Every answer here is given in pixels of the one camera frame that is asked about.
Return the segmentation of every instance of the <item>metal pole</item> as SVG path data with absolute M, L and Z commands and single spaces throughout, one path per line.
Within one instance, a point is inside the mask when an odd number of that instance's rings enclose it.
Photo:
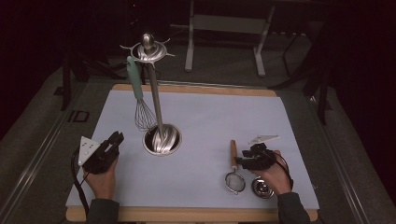
M 163 116 L 161 114 L 160 96 L 158 93 L 157 78 L 155 76 L 154 65 L 148 63 L 149 85 L 151 86 L 152 100 L 154 102 L 155 117 L 157 117 L 158 132 L 160 133 L 161 141 L 163 141 Z

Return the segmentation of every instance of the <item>person's arm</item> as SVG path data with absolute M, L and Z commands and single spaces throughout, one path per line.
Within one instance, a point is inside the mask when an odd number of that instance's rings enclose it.
M 276 160 L 287 168 L 286 163 L 280 157 L 280 151 L 275 150 L 274 152 L 276 154 Z M 291 192 L 290 180 L 285 171 L 277 163 L 267 170 L 251 172 L 260 176 L 265 181 L 265 184 L 276 194 L 280 223 L 310 223 L 309 215 L 304 210 L 299 195 Z
M 93 175 L 84 172 L 87 176 L 85 180 L 95 195 L 95 199 L 91 201 L 87 224 L 117 224 L 118 222 L 120 204 L 113 201 L 117 160 L 114 160 L 108 171 L 103 174 Z

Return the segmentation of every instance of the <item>wire whisk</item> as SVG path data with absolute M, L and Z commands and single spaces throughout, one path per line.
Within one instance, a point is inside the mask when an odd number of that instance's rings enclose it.
M 139 74 L 136 64 L 134 64 L 134 59 L 131 56 L 127 57 L 126 68 L 128 71 L 128 77 L 134 88 L 134 98 L 137 100 L 136 111 L 134 112 L 134 124 L 139 131 L 145 132 L 152 129 L 157 124 L 157 121 L 155 115 L 143 100 L 143 91 Z

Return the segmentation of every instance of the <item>wire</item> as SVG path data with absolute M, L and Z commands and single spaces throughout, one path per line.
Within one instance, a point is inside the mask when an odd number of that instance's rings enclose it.
M 82 179 L 81 183 L 79 183 L 80 185 L 82 185 L 82 183 L 85 182 L 85 179 L 88 177 L 89 174 L 90 174 L 90 172 L 88 172 L 88 173 L 84 176 L 84 178 Z
M 186 30 L 188 30 L 188 29 L 189 29 L 188 27 L 181 28 L 179 31 L 176 31 L 176 32 L 174 32 L 174 33 L 170 34 L 170 35 L 169 35 L 169 37 L 172 37 L 172 36 L 175 36 L 175 35 L 181 34 L 181 33 L 183 33 L 184 31 L 186 31 Z
M 76 156 L 78 155 L 78 153 L 79 153 L 79 147 L 77 147 L 77 149 L 73 152 L 72 159 L 71 159 L 71 171 L 72 171 L 72 176 L 74 179 L 74 185 L 76 186 L 76 189 L 78 191 L 78 197 L 81 200 L 82 205 L 84 206 L 85 216 L 87 217 L 88 213 L 90 212 L 90 208 L 88 206 L 87 199 L 84 194 L 84 190 L 82 189 L 80 183 L 78 182 L 76 168 L 75 168 L 75 160 L 76 160 Z

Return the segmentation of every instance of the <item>white paper sheet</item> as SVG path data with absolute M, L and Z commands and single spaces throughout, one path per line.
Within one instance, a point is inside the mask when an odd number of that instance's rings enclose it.
M 150 92 L 146 104 L 154 112 Z M 255 196 L 250 184 L 255 175 L 238 169 L 247 187 L 238 195 L 230 192 L 224 177 L 232 171 L 230 141 L 236 141 L 238 155 L 248 150 L 257 135 L 280 135 L 266 143 L 279 149 L 288 162 L 293 191 L 300 194 L 305 209 L 318 209 L 285 107 L 278 97 L 235 96 L 160 92 L 163 122 L 176 125 L 182 134 L 180 148 L 157 157 L 143 147 L 143 134 L 134 126 L 136 99 L 132 91 L 111 91 L 92 140 L 102 142 L 113 132 L 123 132 L 117 165 L 115 200 L 120 206 L 276 208 L 276 196 L 265 200 Z M 92 191 L 83 188 L 90 202 Z M 66 203 L 81 205 L 75 188 Z

